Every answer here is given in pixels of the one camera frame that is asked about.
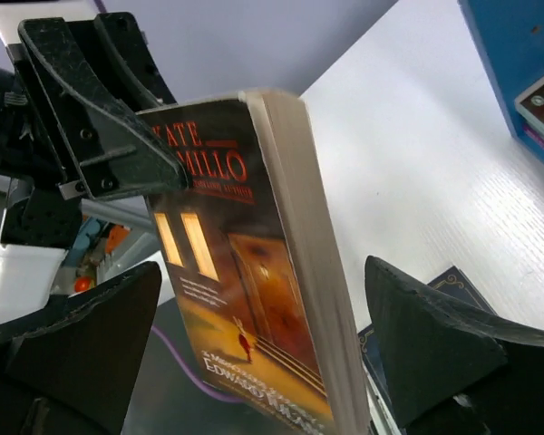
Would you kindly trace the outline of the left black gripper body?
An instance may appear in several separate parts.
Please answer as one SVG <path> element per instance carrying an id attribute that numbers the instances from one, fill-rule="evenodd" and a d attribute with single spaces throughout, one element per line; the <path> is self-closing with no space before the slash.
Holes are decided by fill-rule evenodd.
<path id="1" fill-rule="evenodd" d="M 0 175 L 10 179 L 0 243 L 71 247 L 82 211 L 80 197 L 61 191 L 79 179 L 64 135 L 79 138 L 82 108 L 24 45 L 6 50 L 14 69 L 0 68 Z"/>

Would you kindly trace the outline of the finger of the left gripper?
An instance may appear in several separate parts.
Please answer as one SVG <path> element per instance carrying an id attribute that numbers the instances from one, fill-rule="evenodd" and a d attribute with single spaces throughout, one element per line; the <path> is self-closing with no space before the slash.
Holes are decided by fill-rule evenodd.
<path id="1" fill-rule="evenodd" d="M 116 99 L 133 111 L 176 102 L 132 14 L 98 14 L 68 25 L 96 76 Z"/>
<path id="2" fill-rule="evenodd" d="M 168 145 L 103 84 L 69 23 L 28 19 L 18 33 L 90 198 L 128 198 L 189 185 Z"/>

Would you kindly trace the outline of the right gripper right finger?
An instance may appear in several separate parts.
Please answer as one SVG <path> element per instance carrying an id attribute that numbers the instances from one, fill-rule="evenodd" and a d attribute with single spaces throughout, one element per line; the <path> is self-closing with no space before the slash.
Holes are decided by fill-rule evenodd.
<path id="1" fill-rule="evenodd" d="M 544 331 L 376 256 L 364 287 L 393 416 L 409 434 L 544 434 Z"/>

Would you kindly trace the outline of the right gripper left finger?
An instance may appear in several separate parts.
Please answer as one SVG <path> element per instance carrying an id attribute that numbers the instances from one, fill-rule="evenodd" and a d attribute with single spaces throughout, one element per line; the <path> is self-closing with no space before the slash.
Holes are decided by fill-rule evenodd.
<path id="1" fill-rule="evenodd" d="M 0 434 L 119 434 L 160 295 L 144 262 L 0 324 Z"/>

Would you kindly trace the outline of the Nineteen Eighty-Four blue book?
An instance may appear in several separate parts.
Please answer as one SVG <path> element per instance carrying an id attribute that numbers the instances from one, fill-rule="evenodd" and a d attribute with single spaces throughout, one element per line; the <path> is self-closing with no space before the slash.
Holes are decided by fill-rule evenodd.
<path id="1" fill-rule="evenodd" d="M 457 266 L 451 266 L 435 277 L 429 284 L 431 288 L 450 295 L 463 302 L 496 314 L 483 295 L 477 290 L 469 278 Z M 374 326 L 369 324 L 358 333 L 359 343 L 368 378 L 371 415 L 370 434 L 405 434 L 399 429 L 393 418 L 391 399 L 384 375 L 384 367 L 380 356 Z"/>

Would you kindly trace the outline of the dark door cover book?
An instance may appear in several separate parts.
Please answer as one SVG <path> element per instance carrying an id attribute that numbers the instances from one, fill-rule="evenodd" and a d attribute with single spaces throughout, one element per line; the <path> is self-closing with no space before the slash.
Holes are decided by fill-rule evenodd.
<path id="1" fill-rule="evenodd" d="M 366 434 L 364 366 L 305 103 L 249 90 L 140 116 L 190 179 L 148 208 L 203 381 L 302 434 Z"/>

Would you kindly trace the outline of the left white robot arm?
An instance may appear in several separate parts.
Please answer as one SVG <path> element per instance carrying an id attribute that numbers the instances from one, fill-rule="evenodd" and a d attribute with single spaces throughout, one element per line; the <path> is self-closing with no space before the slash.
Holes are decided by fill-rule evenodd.
<path id="1" fill-rule="evenodd" d="M 0 324 L 44 308 L 81 203 L 149 196 L 189 175 L 138 113 L 174 98 L 134 16 L 85 1 L 0 1 Z"/>

